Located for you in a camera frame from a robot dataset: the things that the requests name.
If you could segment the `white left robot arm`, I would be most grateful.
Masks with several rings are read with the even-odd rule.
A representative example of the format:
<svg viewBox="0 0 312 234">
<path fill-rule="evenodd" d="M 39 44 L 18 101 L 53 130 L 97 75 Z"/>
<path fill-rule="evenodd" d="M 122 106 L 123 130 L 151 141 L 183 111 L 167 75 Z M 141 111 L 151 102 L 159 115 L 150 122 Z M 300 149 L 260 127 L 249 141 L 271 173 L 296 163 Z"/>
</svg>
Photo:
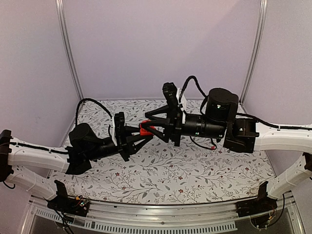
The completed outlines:
<svg viewBox="0 0 312 234">
<path fill-rule="evenodd" d="M 91 163 L 105 157 L 120 155 L 128 161 L 153 134 L 145 133 L 141 127 L 126 126 L 124 113 L 115 114 L 109 126 L 109 137 L 99 138 L 87 123 L 81 123 L 69 133 L 69 147 L 46 147 L 19 140 L 10 130 L 0 134 L 0 180 L 24 187 L 53 203 L 63 212 L 73 204 L 67 197 L 61 182 L 50 183 L 23 166 L 41 167 L 66 175 L 81 175 L 92 168 Z"/>
</svg>

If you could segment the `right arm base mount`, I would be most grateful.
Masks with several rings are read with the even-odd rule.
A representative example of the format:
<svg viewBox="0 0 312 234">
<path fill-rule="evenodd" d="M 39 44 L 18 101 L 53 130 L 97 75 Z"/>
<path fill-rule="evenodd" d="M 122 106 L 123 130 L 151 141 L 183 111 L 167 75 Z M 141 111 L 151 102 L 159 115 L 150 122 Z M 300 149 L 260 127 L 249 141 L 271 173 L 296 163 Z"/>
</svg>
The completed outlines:
<svg viewBox="0 0 312 234">
<path fill-rule="evenodd" d="M 259 186 L 256 198 L 235 203 L 236 212 L 239 217 L 256 215 L 277 208 L 277 199 L 268 197 L 267 185 L 268 182 L 265 181 Z"/>
</svg>

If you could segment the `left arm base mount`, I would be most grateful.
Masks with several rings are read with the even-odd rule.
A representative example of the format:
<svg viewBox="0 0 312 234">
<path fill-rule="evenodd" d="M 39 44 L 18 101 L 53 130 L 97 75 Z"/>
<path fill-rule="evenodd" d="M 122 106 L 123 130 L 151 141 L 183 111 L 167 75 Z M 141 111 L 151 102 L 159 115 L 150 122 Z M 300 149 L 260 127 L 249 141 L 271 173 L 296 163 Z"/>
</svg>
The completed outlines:
<svg viewBox="0 0 312 234">
<path fill-rule="evenodd" d="M 81 195 L 69 197 L 62 182 L 55 180 L 54 183 L 57 188 L 56 197 L 47 200 L 47 207 L 61 213 L 86 217 L 90 207 L 90 199 L 83 198 Z"/>
</svg>

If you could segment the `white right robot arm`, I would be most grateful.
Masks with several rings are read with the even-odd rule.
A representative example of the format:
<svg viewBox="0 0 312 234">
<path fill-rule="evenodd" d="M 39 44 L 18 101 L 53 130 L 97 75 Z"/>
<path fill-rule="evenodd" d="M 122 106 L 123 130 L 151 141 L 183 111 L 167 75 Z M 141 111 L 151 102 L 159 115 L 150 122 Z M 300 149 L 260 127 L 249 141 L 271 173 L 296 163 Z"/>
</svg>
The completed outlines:
<svg viewBox="0 0 312 234">
<path fill-rule="evenodd" d="M 267 150 L 302 152 L 302 156 L 278 177 L 263 182 L 252 202 L 261 213 L 271 204 L 312 174 L 311 125 L 282 126 L 238 113 L 238 96 L 223 88 L 213 88 L 205 97 L 203 114 L 188 114 L 182 91 L 163 87 L 167 104 L 145 114 L 141 127 L 164 142 L 180 145 L 181 136 L 205 137 L 223 141 L 224 148 L 237 153 Z"/>
</svg>

